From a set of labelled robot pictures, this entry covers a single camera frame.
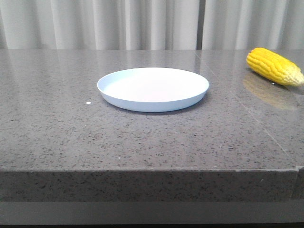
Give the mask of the light blue round plate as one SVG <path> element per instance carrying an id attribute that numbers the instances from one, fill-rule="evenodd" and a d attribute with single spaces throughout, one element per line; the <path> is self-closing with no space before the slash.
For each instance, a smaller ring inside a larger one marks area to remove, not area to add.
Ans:
<path id="1" fill-rule="evenodd" d="M 97 88 L 110 104 L 138 112 L 168 112 L 199 102 L 209 88 L 203 76 L 181 69 L 144 67 L 110 73 Z"/>

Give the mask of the yellow corn cob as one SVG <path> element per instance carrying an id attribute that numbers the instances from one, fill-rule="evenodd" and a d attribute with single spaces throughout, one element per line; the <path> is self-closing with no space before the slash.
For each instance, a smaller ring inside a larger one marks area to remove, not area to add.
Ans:
<path id="1" fill-rule="evenodd" d="M 253 71 L 277 84 L 304 85 L 304 75 L 294 62 L 266 48 L 251 50 L 247 55 L 247 64 Z"/>

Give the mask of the grey pleated curtain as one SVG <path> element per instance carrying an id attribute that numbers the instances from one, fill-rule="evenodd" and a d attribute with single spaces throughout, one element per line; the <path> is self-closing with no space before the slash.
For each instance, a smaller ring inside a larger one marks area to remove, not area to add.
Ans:
<path id="1" fill-rule="evenodd" d="M 301 0 L 3 0 L 2 49 L 303 49 Z"/>

